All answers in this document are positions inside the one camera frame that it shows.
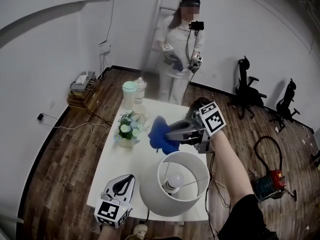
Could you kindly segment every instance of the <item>white pants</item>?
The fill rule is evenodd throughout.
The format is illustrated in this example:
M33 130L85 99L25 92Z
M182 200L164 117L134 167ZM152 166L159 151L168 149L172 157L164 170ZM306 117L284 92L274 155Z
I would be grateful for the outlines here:
M180 79L160 73L159 100L181 105L188 82L188 78Z

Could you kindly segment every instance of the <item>wooden floor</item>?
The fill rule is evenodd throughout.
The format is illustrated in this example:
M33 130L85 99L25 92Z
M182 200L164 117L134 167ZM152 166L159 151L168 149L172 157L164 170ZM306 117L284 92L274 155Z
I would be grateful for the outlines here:
M98 94L101 103L95 113L113 121L122 101L119 95L122 84L137 77L137 73L116 69L107 74ZM149 82L149 88L156 86L157 81L152 84ZM148 93L156 95L151 89ZM320 172L310 162L310 154L315 154L317 147L310 130L297 123L286 122L287 127L277 134L274 130L276 123L269 123L271 115L257 107L252 109L254 119L246 114L243 120L239 120L237 108L227 106L229 97L193 86L187 89L184 105L189 106L199 97L214 100L220 107L227 123L223 131L248 169L248 174L249 168L254 168L260 176L265 174L263 165L253 152L259 137L269 135L279 143L283 154L282 172L287 188L297 191L297 202L285 194L281 199L260 203L265 223L270 230L277 232L281 240L313 239L320 226L319 209L316 208L320 201ZM85 122L103 124L102 120L86 113L70 111L61 125L72 128ZM99 126L94 134L90 133L90 126L56 131L40 160L27 194L23 213L25 223L18 233L23 239L94 240L99 237L100 229L94 218L94 209L87 206L86 202L108 133L108 130ZM263 141L259 152L271 169L279 166L277 149L271 142ZM224 182L216 163L213 173L217 181ZM229 203L227 191L221 186L219 189ZM209 209L212 226L219 231L228 218L229 209L223 206L214 184L210 188ZM108 239L125 239L138 223L137 219L128 218L119 229L109 229ZM183 240L213 239L207 221L186 222L184 225L149 221L147 226L149 230L146 237L150 239L162 236L176 236Z

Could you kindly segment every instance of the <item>aluminum ladder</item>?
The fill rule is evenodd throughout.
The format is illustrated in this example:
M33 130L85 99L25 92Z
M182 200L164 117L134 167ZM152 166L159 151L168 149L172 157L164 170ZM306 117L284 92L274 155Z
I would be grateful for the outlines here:
M147 51L146 51L144 59L143 59L143 65L142 65L143 69L146 69L151 51L154 51L154 52L159 51L158 49L152 48L152 44L154 42L156 31L159 29L159 27L157 27L157 25L158 25L159 17L160 17L162 10L168 10L168 11L175 12L177 10L177 8L163 6L163 0L158 0L156 10L155 10L155 15L154 15L154 18L151 23L151 34L150 34L149 41L147 43Z

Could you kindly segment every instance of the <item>black office chair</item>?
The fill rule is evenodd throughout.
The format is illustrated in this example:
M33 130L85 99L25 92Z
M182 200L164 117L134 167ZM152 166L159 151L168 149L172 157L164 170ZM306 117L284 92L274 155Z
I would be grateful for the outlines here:
M239 114L239 118L243 119L245 116L246 110L251 114L251 119L255 117L255 114L251 111L251 106L258 106L263 108L264 102L262 98L267 98L266 95L259 93L257 89L250 87L253 81L259 81L258 78L249 76L249 83L247 83L247 70L250 68L250 62L244 56L244 58L238 60L239 70L240 70L240 79L239 85L235 89L236 99L233 102L229 102L227 105L235 105L242 107L242 115Z
M299 114L300 112L298 110L296 110L295 108L293 109L294 112L291 113L290 109L289 109L289 105L292 102L295 102L293 100L293 97L295 96L295 89L296 89L296 84L294 83L294 81L291 79L290 83L288 84L286 90L285 90L285 94L282 100L280 100L277 104L276 104L276 111L277 113L274 113L273 115L275 116L274 119L269 120L269 122L272 121L277 121L279 123L280 129L279 129L279 133L282 131L282 129L284 129L286 126L284 124L285 120L290 120L291 122L293 122L293 116L295 114Z

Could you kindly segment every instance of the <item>white vase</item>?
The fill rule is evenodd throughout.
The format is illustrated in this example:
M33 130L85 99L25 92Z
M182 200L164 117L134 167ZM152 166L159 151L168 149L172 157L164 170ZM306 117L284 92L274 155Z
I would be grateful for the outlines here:
M118 145L123 148L131 148L135 145L135 141L133 139L122 138L118 141Z

